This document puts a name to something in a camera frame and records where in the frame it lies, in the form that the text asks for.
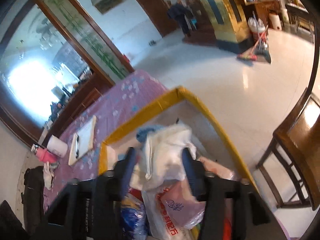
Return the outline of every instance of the tiled floor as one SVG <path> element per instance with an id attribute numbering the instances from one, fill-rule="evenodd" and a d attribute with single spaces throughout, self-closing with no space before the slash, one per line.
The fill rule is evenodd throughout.
<path id="1" fill-rule="evenodd" d="M 132 61 L 168 88 L 183 85 L 196 94 L 225 129 L 252 171 L 260 193 L 291 237 L 300 237 L 315 216 L 311 209 L 276 210 L 275 199 L 254 166 L 272 132 L 308 85 L 314 45 L 298 36 L 270 30 L 272 64 L 247 64 L 236 55 L 212 47 L 183 44 L 176 31 Z M 320 74 L 314 93 L 320 96 Z M 281 181 L 283 196 L 292 192 L 285 172 L 270 158 L 266 167 Z"/>

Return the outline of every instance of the wooden chair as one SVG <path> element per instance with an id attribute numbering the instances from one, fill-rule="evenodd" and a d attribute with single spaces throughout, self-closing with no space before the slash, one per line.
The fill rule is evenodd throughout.
<path id="1" fill-rule="evenodd" d="M 268 149 L 257 164 L 277 201 L 278 208 L 312 207 L 316 210 L 320 204 L 320 100 L 304 91 L 293 110 L 273 132 Z M 291 163 L 288 163 L 278 151 L 282 147 Z M 274 154 L 292 180 L 296 193 L 284 202 L 263 164 Z M 297 170 L 300 179 L 294 174 Z M 302 187 L 308 193 L 305 198 Z"/>

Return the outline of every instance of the wooden door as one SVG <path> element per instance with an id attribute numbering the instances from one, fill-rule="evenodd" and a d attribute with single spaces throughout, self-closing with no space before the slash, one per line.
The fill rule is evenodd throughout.
<path id="1" fill-rule="evenodd" d="M 169 19 L 168 7 L 164 0 L 137 0 L 162 37 L 178 28 L 175 20 Z"/>

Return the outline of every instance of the yellow tape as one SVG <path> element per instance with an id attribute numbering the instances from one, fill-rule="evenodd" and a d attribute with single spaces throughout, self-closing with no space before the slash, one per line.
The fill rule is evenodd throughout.
<path id="1" fill-rule="evenodd" d="M 233 161 L 236 164 L 237 171 L 241 175 L 242 178 L 249 179 L 250 182 L 256 187 L 257 186 L 253 180 L 252 175 L 244 163 L 242 158 L 240 157 L 236 147 L 230 141 L 229 137 L 220 126 L 215 117 L 210 113 L 209 109 L 205 106 L 205 104 L 190 91 L 185 89 L 184 87 L 177 87 L 166 94 L 160 96 L 159 98 L 152 101 L 149 105 L 142 108 L 134 117 L 132 117 L 129 121 L 122 124 L 119 128 L 117 128 L 110 136 L 108 136 L 102 143 L 100 147 L 100 157 L 99 157 L 99 174 L 102 174 L 108 169 L 108 153 L 106 150 L 107 145 L 111 145 L 138 127 L 142 126 L 152 118 L 159 115 L 161 112 L 165 111 L 169 107 L 179 103 L 180 101 L 187 100 L 194 107 L 196 107 L 211 123 L 211 125 L 216 130 L 217 134 L 223 141 L 224 145 L 227 147 L 229 153 L 232 156 Z"/>

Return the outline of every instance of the bright window light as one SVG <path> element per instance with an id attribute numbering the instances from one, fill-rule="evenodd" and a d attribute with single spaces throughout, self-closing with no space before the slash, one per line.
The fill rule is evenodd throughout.
<path id="1" fill-rule="evenodd" d="M 26 109 L 47 119 L 51 115 L 51 102 L 58 98 L 51 92 L 57 81 L 38 61 L 24 63 L 15 68 L 8 78 L 10 88 Z"/>

